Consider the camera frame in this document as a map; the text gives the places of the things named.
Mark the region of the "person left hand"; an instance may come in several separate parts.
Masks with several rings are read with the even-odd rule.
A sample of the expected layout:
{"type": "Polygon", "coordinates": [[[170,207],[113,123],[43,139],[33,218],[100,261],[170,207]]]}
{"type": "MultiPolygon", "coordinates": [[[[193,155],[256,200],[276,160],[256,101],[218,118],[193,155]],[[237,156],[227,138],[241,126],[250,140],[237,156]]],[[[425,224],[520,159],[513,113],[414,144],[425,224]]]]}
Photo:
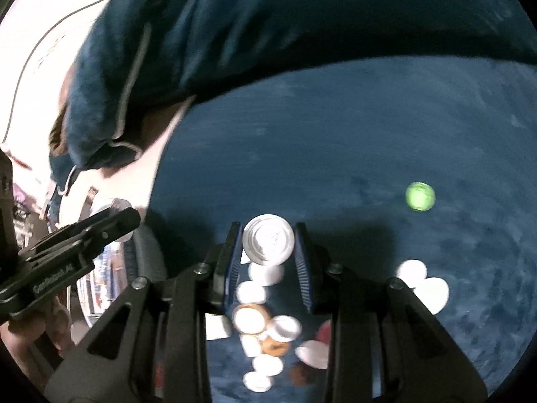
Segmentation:
{"type": "Polygon", "coordinates": [[[76,345],[71,335],[72,318],[67,308],[53,298],[46,306],[33,311],[21,320],[11,320],[1,326],[1,339],[14,362],[30,382],[42,392],[50,374],[40,365],[31,347],[40,336],[52,341],[61,358],[76,345]]]}

